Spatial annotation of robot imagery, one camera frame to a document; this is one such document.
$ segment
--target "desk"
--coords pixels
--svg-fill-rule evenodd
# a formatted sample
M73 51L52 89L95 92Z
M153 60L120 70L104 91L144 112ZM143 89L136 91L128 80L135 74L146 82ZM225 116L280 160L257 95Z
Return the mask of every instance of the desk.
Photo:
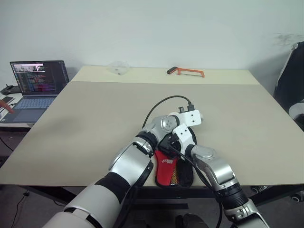
M304 134L247 70L205 70L205 78L133 68L122 76L84 66L0 169L0 183L86 186L141 128L150 108L188 97L204 115L198 144L216 149L242 185L304 183ZM186 103L167 101L153 116ZM155 186L152 173L145 183ZM194 186L201 186L197 176Z

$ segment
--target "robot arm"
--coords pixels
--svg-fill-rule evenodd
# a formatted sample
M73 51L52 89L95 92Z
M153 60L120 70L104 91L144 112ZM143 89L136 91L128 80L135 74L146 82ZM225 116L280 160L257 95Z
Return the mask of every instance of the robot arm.
M112 228L132 186L142 186L153 169L155 147L178 125L184 114L153 119L112 160L109 173L92 183L57 213L44 228ZM200 113L190 111L191 125L201 124Z
M217 201L224 213L237 228L269 228L251 199L244 194L229 164L209 147L189 147L197 167L204 171L214 189Z
M195 145L188 126L201 124L199 111L156 117L112 160L109 173L78 194L64 211L44 228L112 228L132 186L142 186L153 169L151 157L164 137L180 143L180 152L191 157L202 170L236 228L269 228L254 203L248 199L231 167L215 150Z

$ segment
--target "cable connector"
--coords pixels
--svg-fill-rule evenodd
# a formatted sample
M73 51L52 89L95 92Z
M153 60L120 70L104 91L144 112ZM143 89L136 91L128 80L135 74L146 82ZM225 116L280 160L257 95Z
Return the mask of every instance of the cable connector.
M169 141L169 144L174 144L176 142L178 142L179 138L177 136L177 134L172 134L171 137L169 137L168 141Z
M188 106L187 106L188 111L193 111L195 110L194 105L192 104L192 102L188 102Z

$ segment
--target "orange object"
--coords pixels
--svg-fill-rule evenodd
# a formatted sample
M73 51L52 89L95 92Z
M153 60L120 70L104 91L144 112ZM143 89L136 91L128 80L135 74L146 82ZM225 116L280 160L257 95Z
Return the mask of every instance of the orange object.
M200 73L202 77L205 77L205 74L203 71L201 70L190 70L190 69L184 69L184 68L178 68L177 66L172 67L171 69L167 70L167 74L172 74L174 71L178 71L177 74L180 75L182 74L182 71L190 71L190 72L196 72L196 73Z

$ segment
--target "laptop screen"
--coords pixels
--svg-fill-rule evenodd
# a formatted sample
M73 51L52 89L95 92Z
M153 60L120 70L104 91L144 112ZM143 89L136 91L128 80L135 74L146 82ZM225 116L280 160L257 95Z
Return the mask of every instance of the laptop screen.
M10 62L24 96L58 95L69 82L64 61Z

